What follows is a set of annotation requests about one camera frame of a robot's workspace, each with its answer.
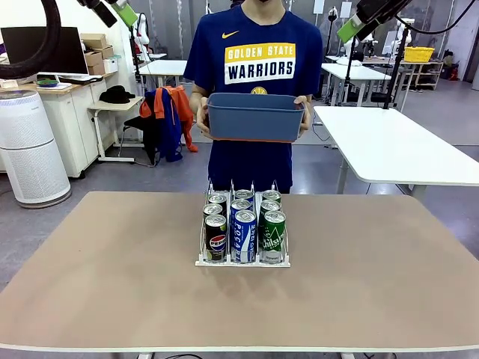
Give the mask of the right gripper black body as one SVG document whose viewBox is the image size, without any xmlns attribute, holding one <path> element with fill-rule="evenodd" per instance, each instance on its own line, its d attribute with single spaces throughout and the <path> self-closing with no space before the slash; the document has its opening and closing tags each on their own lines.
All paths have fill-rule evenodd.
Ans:
<svg viewBox="0 0 479 359">
<path fill-rule="evenodd" d="M 361 0 L 356 5 L 356 15 L 364 24 L 374 20 L 383 24 L 395 17 L 410 2 L 411 0 Z"/>
</svg>

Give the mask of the person's left hand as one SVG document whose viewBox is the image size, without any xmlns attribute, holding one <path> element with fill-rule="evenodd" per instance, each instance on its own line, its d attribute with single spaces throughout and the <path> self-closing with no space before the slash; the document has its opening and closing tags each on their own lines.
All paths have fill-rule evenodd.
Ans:
<svg viewBox="0 0 479 359">
<path fill-rule="evenodd" d="M 294 100 L 295 106 L 303 107 L 302 122 L 299 127 L 298 138 L 311 128 L 311 95 L 298 96 Z"/>
</svg>

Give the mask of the person's right hand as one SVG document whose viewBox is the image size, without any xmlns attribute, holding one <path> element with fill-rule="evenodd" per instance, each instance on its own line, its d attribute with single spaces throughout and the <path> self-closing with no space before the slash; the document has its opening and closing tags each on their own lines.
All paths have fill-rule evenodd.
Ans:
<svg viewBox="0 0 479 359">
<path fill-rule="evenodd" d="M 208 106 L 207 106 L 206 97 L 202 97 L 199 101 L 196 120 L 197 120 L 198 128 L 201 130 L 202 134 L 205 137 L 212 139 L 213 137 L 210 134 L 210 128 L 209 128 L 209 115 L 208 115 Z"/>
</svg>

